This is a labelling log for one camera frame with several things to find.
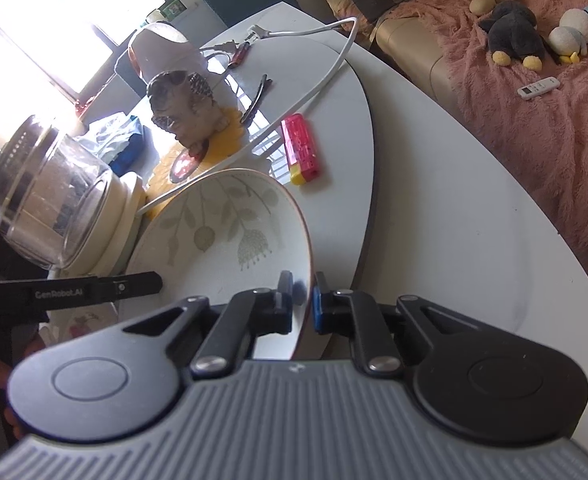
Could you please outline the red yellow lighter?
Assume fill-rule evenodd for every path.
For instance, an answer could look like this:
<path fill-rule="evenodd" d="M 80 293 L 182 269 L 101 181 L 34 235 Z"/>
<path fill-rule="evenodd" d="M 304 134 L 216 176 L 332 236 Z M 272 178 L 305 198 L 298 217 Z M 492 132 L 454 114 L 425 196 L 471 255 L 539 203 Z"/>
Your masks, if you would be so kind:
<path fill-rule="evenodd" d="M 294 185 L 301 186 L 320 176 L 314 136 L 301 114 L 285 117 L 281 122 L 288 173 Z"/>

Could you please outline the pink blanket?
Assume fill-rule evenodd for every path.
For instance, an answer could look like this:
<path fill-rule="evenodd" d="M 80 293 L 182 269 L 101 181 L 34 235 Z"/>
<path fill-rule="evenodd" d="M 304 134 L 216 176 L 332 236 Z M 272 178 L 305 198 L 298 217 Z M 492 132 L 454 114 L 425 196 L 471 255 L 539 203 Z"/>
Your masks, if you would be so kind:
<path fill-rule="evenodd" d="M 588 0 L 518 0 L 548 32 Z M 470 0 L 408 0 L 386 18 L 415 18 L 435 38 L 465 128 L 516 177 L 588 274 L 588 54 L 577 64 L 544 62 L 540 75 L 492 62 Z M 556 77 L 559 88 L 525 101 L 518 88 Z"/>

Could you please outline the glass kettle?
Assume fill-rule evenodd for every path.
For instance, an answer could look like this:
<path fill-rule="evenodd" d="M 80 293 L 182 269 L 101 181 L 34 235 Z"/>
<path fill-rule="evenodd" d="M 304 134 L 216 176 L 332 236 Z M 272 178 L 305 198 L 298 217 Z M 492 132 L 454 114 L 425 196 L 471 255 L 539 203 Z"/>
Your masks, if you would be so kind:
<path fill-rule="evenodd" d="M 30 116 L 0 151 L 0 234 L 38 266 L 66 268 L 88 240 L 114 185 L 105 162 Z"/>

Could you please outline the white egg-shaped device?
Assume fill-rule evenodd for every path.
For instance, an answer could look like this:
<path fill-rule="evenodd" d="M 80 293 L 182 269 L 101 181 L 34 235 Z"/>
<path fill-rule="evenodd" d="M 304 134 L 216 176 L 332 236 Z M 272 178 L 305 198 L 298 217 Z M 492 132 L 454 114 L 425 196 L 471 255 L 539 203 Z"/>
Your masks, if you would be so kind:
<path fill-rule="evenodd" d="M 116 65 L 116 74 L 142 99 L 148 83 L 160 73 L 196 73 L 206 79 L 220 105 L 234 107 L 238 101 L 224 77 L 237 50 L 234 41 L 199 48 L 171 24 L 155 22 L 132 35 L 124 57 Z"/>

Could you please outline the red clip tool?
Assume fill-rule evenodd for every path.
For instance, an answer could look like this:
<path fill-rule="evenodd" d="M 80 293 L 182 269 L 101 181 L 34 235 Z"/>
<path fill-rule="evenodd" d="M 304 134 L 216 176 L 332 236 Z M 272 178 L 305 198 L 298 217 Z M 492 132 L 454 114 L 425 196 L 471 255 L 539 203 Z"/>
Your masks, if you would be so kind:
<path fill-rule="evenodd" d="M 234 70 L 244 62 L 250 47 L 251 44 L 247 41 L 244 41 L 243 44 L 239 45 L 239 47 L 236 49 L 236 53 L 232 56 L 232 59 L 229 62 L 228 67 L 230 70 Z"/>

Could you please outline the floral ceramic plate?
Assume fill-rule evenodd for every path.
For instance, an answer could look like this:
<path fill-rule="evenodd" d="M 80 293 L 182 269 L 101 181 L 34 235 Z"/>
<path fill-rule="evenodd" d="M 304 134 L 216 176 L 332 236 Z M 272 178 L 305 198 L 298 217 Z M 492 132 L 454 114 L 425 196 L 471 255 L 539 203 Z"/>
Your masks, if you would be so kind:
<path fill-rule="evenodd" d="M 190 184 L 144 228 L 126 271 L 154 271 L 163 288 L 154 296 L 119 302 L 119 321 L 193 295 L 223 304 L 241 290 L 276 287 L 281 273 L 290 272 L 292 330 L 260 337 L 254 356 L 294 356 L 307 311 L 312 255 L 302 212 L 276 179 L 230 169 Z"/>

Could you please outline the white duck plush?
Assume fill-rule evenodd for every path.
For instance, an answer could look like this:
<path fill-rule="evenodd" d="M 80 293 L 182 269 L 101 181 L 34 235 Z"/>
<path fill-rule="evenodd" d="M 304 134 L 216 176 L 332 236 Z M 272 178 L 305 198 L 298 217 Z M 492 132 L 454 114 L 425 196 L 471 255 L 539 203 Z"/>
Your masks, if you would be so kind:
<path fill-rule="evenodd" d="M 561 64 L 576 64 L 588 55 L 588 6 L 563 13 L 559 25 L 549 32 L 548 46 Z"/>

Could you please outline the dog figurine with basket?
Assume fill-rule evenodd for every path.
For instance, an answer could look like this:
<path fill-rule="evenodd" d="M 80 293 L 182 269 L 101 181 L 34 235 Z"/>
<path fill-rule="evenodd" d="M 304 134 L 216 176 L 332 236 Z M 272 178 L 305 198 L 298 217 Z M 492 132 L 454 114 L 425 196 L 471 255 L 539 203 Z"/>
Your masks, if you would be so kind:
<path fill-rule="evenodd" d="M 209 83 L 198 73 L 159 73 L 148 83 L 146 95 L 152 123 L 172 134 L 190 156 L 201 154 L 208 139 L 230 125 Z"/>

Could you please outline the cream kettle base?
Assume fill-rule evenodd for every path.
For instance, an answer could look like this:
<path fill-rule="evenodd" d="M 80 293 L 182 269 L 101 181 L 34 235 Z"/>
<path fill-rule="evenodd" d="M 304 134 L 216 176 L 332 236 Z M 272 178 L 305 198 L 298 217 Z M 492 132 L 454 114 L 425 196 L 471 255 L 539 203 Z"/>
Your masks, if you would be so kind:
<path fill-rule="evenodd" d="M 108 276 L 123 270 L 134 249 L 144 205 L 145 189 L 141 177 L 129 171 L 112 176 L 100 200 L 99 210 L 89 225 L 80 231 L 79 249 L 67 266 L 53 268 L 48 278 Z"/>

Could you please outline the black pen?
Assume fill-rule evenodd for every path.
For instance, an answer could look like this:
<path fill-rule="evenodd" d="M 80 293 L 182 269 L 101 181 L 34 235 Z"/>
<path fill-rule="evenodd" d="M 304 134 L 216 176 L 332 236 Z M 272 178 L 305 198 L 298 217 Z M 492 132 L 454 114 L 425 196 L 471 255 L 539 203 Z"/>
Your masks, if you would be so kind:
<path fill-rule="evenodd" d="M 258 112 L 260 104 L 262 104 L 262 100 L 264 99 L 265 94 L 269 90 L 271 84 L 272 80 L 268 77 L 267 74 L 263 74 L 256 92 L 256 96 L 254 96 L 254 99 L 252 99 L 250 106 L 247 107 L 247 110 L 243 113 L 241 117 L 240 124 L 242 126 L 246 127 L 253 121 L 256 113 Z"/>

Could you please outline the black penguin plush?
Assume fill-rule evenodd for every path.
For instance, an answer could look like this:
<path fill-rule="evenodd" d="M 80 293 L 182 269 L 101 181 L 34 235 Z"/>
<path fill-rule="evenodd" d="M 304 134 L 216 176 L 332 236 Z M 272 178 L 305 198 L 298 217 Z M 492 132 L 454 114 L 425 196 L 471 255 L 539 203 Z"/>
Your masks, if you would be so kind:
<path fill-rule="evenodd" d="M 488 51 L 495 65 L 507 67 L 518 61 L 526 70 L 541 72 L 546 48 L 535 14 L 523 3 L 501 1 L 478 26 L 486 32 Z"/>

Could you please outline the white remote control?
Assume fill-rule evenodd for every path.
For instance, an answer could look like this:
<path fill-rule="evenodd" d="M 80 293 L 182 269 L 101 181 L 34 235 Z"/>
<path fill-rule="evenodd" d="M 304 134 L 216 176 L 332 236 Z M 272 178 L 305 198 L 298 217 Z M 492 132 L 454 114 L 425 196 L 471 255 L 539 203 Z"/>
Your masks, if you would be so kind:
<path fill-rule="evenodd" d="M 547 77 L 518 88 L 518 95 L 523 100 L 529 101 L 537 96 L 544 96 L 545 94 L 556 90 L 559 86 L 560 82 L 556 77 Z"/>

